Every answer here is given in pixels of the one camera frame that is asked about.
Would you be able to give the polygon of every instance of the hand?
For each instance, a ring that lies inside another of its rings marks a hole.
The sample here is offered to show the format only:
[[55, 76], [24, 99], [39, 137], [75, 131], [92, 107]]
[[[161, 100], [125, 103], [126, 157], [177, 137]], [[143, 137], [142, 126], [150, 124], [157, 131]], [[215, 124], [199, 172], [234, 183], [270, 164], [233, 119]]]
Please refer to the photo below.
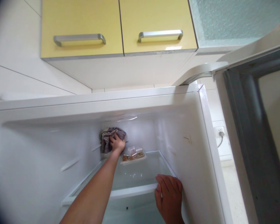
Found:
[[121, 152], [124, 150], [125, 140], [121, 140], [116, 133], [114, 134], [114, 137], [115, 139], [112, 136], [110, 136], [110, 144], [112, 146], [112, 151], [120, 155]]
[[184, 223], [181, 216], [182, 184], [167, 175], [156, 176], [158, 186], [155, 190], [156, 206], [166, 224]]

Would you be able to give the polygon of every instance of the yellow cabinet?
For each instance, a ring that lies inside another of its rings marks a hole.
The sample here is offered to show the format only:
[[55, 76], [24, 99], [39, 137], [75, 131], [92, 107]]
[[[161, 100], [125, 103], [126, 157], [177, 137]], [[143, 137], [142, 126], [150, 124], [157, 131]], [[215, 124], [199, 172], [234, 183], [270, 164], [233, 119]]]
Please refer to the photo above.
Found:
[[124, 53], [197, 49], [188, 0], [119, 0]]
[[43, 0], [42, 58], [119, 54], [117, 0]]

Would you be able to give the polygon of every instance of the gray rag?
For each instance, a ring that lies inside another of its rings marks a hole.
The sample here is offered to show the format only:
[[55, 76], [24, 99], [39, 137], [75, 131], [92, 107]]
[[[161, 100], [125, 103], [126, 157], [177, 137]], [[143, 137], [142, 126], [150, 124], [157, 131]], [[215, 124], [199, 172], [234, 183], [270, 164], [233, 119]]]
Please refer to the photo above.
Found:
[[100, 147], [100, 152], [102, 154], [107, 154], [112, 151], [112, 146], [110, 144], [110, 139], [109, 137], [112, 136], [114, 137], [114, 134], [117, 134], [118, 137], [123, 140], [126, 136], [126, 132], [120, 128], [106, 128], [101, 131], [100, 133], [100, 142], [101, 142], [101, 147]]

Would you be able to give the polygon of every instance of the food container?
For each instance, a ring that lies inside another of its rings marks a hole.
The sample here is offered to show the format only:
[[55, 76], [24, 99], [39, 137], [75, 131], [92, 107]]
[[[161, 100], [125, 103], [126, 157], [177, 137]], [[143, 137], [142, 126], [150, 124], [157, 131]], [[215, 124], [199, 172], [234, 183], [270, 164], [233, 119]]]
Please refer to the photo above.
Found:
[[143, 149], [139, 146], [131, 146], [127, 149], [124, 149], [121, 162], [122, 165], [128, 165], [136, 162], [140, 162], [146, 159], [146, 154]]

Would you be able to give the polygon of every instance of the refrigerator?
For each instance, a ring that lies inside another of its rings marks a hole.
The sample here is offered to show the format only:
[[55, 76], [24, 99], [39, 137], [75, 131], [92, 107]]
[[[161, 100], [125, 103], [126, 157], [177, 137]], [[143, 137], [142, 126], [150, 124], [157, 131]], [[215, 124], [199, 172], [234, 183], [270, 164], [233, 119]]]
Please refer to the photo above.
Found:
[[147, 158], [117, 165], [103, 223], [164, 223], [157, 174], [182, 182], [185, 223], [233, 223], [201, 77], [218, 87], [249, 223], [280, 223], [280, 25], [171, 87], [0, 102], [0, 218], [58, 223], [104, 163], [100, 131], [119, 127]]

